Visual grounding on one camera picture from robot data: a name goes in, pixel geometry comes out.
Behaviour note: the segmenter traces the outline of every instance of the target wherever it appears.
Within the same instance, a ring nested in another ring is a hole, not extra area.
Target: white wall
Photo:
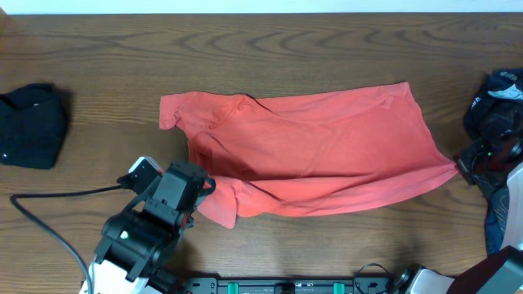
[[[523,0],[0,0],[7,14],[523,12]]]

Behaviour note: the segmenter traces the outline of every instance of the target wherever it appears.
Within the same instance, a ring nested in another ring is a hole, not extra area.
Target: black cable
[[[355,274],[354,274],[354,279],[356,279],[358,277],[359,274],[361,274],[361,272],[371,266],[377,266],[378,268],[382,269],[382,270],[385,270],[385,272],[387,273],[387,275],[389,276],[393,276],[386,268],[384,268],[382,265],[380,264],[377,264],[377,263],[369,263],[367,265],[364,265],[361,267],[361,269],[359,269]],[[365,292],[363,292],[363,290],[361,290],[360,288],[360,285],[354,281],[354,287],[356,287],[356,289],[361,293],[361,294],[365,294]]]
[[[78,265],[80,266],[80,269],[82,270],[83,274],[85,275],[85,282],[87,283],[87,290],[89,291],[89,294],[94,294],[94,285],[92,284],[91,276],[89,274],[89,269],[87,268],[85,262],[83,261],[82,257],[78,254],[78,252],[74,249],[71,244],[69,244],[67,241],[65,241],[64,238],[62,238],[55,230],[51,229],[50,226],[46,225],[43,221],[38,219],[33,213],[29,212],[27,209],[25,209],[19,202],[19,198],[57,198],[57,197],[77,197],[77,196],[84,196],[89,194],[96,194],[101,193],[105,191],[111,191],[115,189],[121,189],[121,185],[116,185],[112,187],[107,188],[101,188],[101,189],[93,189],[88,191],[82,191],[82,192],[72,192],[72,193],[60,193],[60,194],[14,194],[11,196],[10,200],[16,209],[18,209],[25,217],[27,217],[30,221],[38,225],[40,228],[42,228],[46,233],[50,234],[60,245],[65,247],[67,251],[73,256],[73,258],[78,262]]]

